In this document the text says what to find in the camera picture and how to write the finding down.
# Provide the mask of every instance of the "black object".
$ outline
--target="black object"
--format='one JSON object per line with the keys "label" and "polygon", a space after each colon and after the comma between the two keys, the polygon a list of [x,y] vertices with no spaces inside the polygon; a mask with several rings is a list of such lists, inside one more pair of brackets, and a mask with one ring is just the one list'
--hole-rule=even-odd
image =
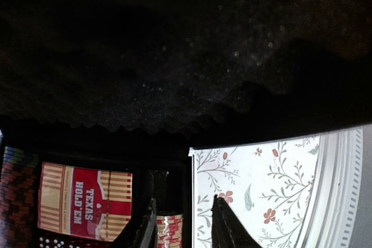
{"label": "black object", "polygon": [[37,229],[37,243],[33,246],[16,246],[16,247],[44,247],[44,248],[108,248],[109,245],[93,239],[77,238],[71,235],[49,232],[43,229]]}
{"label": "black object", "polygon": [[132,216],[110,248],[156,248],[157,240],[156,202],[155,199],[150,199]]}
{"label": "black object", "polygon": [[[345,59],[362,57],[371,43],[370,3],[0,0],[0,114],[75,127],[102,125],[111,131],[124,126],[185,134],[223,121],[229,110],[258,114],[264,121],[267,114],[254,109],[256,98],[264,98],[258,85],[275,94],[295,94],[298,81],[306,77],[311,86],[343,81],[337,73],[343,66],[330,67],[326,57],[308,63],[298,57],[308,52],[292,43],[309,40]],[[346,73],[358,67],[363,74],[357,61],[346,62]],[[308,68],[314,75],[307,74]],[[332,75],[322,79],[328,68]],[[354,80],[359,83],[359,76]],[[365,103],[372,100],[369,82],[364,80],[366,90],[359,91]],[[282,97],[278,101],[285,103]],[[312,106],[327,101],[304,99]],[[342,100],[343,107],[362,110],[347,96]],[[285,113],[276,102],[271,105],[273,113]],[[257,134],[257,127],[251,130]]]}
{"label": "black object", "polygon": [[212,248],[260,248],[222,197],[214,196]]}

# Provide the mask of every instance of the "red card box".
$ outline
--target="red card box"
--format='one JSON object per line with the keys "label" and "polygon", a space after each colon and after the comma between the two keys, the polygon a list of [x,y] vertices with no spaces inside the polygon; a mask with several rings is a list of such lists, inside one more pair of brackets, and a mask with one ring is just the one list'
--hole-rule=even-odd
{"label": "red card box", "polygon": [[131,218],[132,174],[42,165],[38,227],[101,241],[116,239]]}

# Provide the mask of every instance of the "floral wallpaper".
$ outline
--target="floral wallpaper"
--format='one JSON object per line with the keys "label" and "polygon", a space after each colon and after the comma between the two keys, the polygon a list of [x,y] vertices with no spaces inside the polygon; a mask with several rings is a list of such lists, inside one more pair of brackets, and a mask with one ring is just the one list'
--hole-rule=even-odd
{"label": "floral wallpaper", "polygon": [[210,248],[217,194],[262,247],[295,247],[310,199],[319,137],[197,150],[196,248]]}

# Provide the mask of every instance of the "red flower pattern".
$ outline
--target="red flower pattern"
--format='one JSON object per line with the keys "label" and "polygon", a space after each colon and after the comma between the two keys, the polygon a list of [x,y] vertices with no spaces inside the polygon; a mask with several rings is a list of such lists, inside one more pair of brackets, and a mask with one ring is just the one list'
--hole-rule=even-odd
{"label": "red flower pattern", "polygon": [[273,149],[273,155],[274,155],[275,157],[278,157],[278,151],[277,151],[276,149]]}
{"label": "red flower pattern", "polygon": [[270,223],[270,221],[274,222],[276,217],[275,217],[275,210],[268,209],[266,213],[263,214],[265,221],[263,221],[265,224]]}
{"label": "red flower pattern", "polygon": [[261,156],[261,154],[262,154],[262,149],[257,148],[256,152],[255,152],[255,155]]}
{"label": "red flower pattern", "polygon": [[226,194],[224,193],[219,194],[219,197],[224,198],[227,204],[229,204],[234,201],[233,197],[231,197],[233,195],[232,193],[233,193],[232,191],[227,191]]}

